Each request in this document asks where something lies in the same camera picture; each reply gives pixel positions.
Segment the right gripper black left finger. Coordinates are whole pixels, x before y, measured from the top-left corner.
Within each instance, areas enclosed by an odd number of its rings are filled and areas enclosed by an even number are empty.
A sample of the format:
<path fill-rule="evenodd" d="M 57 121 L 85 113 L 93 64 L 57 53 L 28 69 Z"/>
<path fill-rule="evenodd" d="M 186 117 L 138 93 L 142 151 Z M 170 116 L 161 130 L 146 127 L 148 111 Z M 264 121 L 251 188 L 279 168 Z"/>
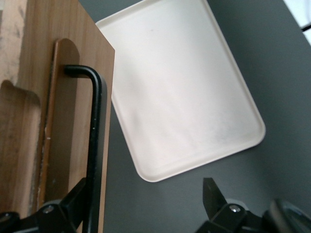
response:
<path fill-rule="evenodd" d="M 84 220 L 86 178 L 62 199 L 45 204 L 34 214 L 20 218 L 17 212 L 0 214 L 2 233 L 75 233 Z"/>

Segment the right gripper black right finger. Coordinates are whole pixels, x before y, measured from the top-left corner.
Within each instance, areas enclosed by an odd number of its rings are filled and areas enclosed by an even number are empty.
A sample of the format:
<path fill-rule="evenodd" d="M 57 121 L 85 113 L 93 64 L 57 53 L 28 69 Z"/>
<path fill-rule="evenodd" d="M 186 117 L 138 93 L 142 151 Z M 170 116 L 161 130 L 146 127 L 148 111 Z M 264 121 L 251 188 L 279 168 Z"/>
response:
<path fill-rule="evenodd" d="M 203 205 L 208 216 L 198 233 L 265 233 L 261 217 L 229 203 L 212 178 L 203 179 Z"/>

